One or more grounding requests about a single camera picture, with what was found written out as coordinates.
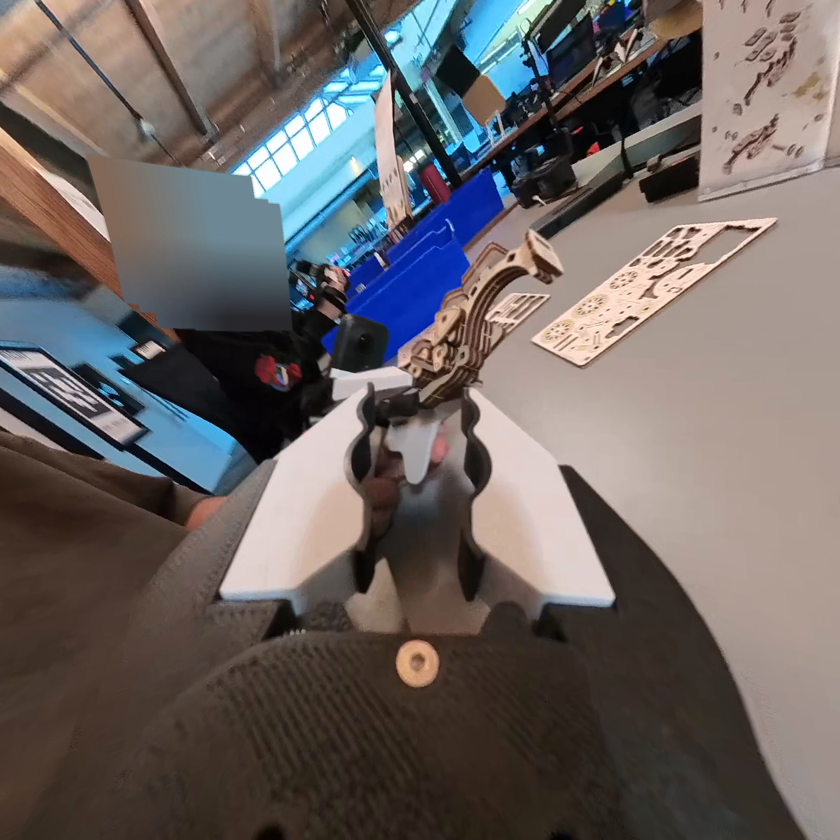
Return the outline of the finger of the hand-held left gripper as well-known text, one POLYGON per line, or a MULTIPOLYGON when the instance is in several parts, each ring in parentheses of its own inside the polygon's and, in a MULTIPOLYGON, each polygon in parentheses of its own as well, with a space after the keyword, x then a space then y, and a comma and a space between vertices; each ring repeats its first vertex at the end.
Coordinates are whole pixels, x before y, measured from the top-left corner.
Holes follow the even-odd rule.
POLYGON ((331 369, 331 383, 331 397, 335 403, 341 403, 357 392, 367 393, 370 387, 375 394, 386 396, 414 387, 414 379, 408 371, 396 366, 357 372, 331 369))

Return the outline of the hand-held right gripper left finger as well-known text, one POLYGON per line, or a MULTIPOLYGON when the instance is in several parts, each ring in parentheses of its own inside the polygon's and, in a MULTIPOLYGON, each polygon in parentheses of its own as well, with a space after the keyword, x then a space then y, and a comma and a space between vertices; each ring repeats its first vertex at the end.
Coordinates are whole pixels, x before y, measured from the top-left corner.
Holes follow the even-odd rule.
POLYGON ((364 594, 369 549, 361 482, 372 471, 375 396, 357 392, 275 458, 218 595, 286 601, 295 614, 364 594))

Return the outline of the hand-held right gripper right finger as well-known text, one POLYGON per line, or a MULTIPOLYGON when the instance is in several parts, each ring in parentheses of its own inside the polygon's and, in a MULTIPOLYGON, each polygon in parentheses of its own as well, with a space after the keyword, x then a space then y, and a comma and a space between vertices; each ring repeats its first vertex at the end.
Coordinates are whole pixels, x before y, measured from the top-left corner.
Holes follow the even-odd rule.
POLYGON ((609 609, 615 592, 551 453, 476 388, 461 403, 472 486, 459 534, 458 584, 468 602, 609 609))

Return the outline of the wooden model arm piece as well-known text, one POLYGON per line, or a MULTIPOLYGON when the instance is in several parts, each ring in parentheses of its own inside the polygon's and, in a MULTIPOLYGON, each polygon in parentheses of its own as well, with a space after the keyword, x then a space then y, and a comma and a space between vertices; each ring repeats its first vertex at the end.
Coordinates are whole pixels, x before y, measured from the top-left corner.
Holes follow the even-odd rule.
POLYGON ((404 367, 413 378, 418 408, 439 408, 478 382, 484 363, 505 337, 504 328, 488 314, 514 280, 533 277, 550 285, 562 274, 550 242, 534 230, 517 248, 485 247, 460 286, 444 295, 433 322, 407 346, 404 367))

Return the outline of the white instruction booklet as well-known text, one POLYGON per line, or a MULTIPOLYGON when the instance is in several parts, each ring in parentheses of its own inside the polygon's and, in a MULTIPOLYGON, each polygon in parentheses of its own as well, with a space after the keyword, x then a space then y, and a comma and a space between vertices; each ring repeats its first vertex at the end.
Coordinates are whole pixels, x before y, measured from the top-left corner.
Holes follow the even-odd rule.
POLYGON ((838 164, 838 1, 702 4, 698 199, 838 164))

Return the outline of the grey desk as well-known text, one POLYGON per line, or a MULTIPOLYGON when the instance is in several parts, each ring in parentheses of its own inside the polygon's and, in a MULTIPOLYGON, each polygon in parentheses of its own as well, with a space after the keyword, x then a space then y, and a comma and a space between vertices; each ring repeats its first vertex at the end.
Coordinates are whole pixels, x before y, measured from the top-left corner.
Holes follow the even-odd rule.
POLYGON ((551 238, 483 392, 656 552, 717 639, 803 833, 838 838, 838 168, 699 203, 636 183, 551 238), (531 337, 677 224, 776 217, 584 369, 531 337))

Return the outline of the person's left hand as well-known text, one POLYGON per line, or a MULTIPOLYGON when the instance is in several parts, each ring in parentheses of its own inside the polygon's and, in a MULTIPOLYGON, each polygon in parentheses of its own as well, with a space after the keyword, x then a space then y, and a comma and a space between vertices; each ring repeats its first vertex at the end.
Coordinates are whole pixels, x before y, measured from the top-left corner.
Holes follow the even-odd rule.
POLYGON ((378 428, 371 436, 375 459, 371 473, 360 485, 369 549, 376 560, 383 555, 382 541, 401 503, 403 489, 408 484, 403 455, 390 448, 386 436, 387 431, 383 428, 378 428))

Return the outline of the large blue plastic bin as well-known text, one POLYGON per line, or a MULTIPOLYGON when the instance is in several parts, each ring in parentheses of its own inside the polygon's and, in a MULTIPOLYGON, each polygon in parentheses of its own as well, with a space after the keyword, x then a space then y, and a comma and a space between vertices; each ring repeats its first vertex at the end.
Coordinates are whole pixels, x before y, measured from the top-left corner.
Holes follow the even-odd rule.
POLYGON ((390 247, 385 258, 389 264, 414 247, 425 236, 443 228, 452 231, 461 248, 469 245, 496 217, 503 204, 490 167, 482 169, 467 183, 456 189, 442 205, 436 206, 390 247))
POLYGON ((445 225, 426 234, 385 269, 347 306, 347 313, 382 324, 388 342, 383 362, 395 360, 400 350, 430 327, 444 297, 461 288, 469 260, 445 225))

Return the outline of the wooden puzzle sheet with cutouts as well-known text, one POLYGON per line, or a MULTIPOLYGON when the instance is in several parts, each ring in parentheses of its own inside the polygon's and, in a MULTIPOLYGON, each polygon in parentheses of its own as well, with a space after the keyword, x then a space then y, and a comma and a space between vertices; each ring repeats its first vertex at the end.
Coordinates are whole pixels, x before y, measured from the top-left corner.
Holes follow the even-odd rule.
POLYGON ((512 292, 501 299, 486 315, 486 321, 506 332, 516 329, 550 299, 546 293, 512 292))

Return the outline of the standing printed poster board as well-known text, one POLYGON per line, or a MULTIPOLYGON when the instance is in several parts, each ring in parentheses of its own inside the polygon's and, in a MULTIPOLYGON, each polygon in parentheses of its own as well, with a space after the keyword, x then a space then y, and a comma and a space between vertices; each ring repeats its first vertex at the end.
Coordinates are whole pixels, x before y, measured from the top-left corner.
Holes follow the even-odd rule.
POLYGON ((394 232, 413 219, 402 158, 396 153, 392 74, 388 72, 374 104, 374 147, 385 221, 394 232))

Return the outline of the person's brown shirt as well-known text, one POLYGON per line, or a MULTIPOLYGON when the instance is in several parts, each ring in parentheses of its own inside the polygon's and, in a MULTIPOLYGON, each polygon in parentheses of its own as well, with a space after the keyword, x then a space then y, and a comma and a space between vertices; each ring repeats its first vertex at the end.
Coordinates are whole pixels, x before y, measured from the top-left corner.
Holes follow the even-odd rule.
POLYGON ((204 497, 2 434, 2 838, 240 838, 200 794, 128 817, 135 755, 176 698, 259 645, 275 602, 217 594, 274 470, 204 497))

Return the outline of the black flat device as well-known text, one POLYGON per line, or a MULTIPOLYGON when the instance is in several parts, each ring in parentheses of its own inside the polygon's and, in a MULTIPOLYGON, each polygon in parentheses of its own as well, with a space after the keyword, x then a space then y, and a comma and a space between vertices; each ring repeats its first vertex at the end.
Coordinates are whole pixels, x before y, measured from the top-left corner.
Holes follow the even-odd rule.
POLYGON ((625 180, 625 172, 621 169, 604 169, 594 173, 571 193, 564 195, 547 213, 532 221, 528 230, 551 239, 621 192, 625 180))

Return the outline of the black and white tag sign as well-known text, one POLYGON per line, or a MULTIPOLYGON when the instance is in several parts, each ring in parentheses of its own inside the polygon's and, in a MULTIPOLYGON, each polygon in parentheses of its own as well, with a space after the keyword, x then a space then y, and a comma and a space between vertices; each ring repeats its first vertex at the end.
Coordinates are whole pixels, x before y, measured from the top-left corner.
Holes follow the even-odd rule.
POLYGON ((111 404, 46 350, 29 344, 1 342, 2 368, 64 414, 110 446, 125 450, 150 429, 111 404))

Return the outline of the brown cardboard panel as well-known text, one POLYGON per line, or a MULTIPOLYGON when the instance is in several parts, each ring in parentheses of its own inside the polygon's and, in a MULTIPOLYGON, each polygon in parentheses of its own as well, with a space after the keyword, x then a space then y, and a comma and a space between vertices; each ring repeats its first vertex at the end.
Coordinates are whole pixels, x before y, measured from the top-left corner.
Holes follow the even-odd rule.
POLYGON ((506 99, 486 74, 479 74, 460 98, 470 117, 482 127, 487 126, 506 107, 506 99))

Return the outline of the wooden beam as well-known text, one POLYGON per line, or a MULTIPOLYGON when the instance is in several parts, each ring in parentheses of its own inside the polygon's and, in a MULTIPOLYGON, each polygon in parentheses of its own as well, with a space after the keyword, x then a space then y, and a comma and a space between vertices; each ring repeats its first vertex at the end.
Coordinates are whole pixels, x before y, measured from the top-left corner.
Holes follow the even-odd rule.
POLYGON ((108 237, 57 187, 56 178, 5 130, 1 131, 1 195, 99 284, 123 298, 108 237))

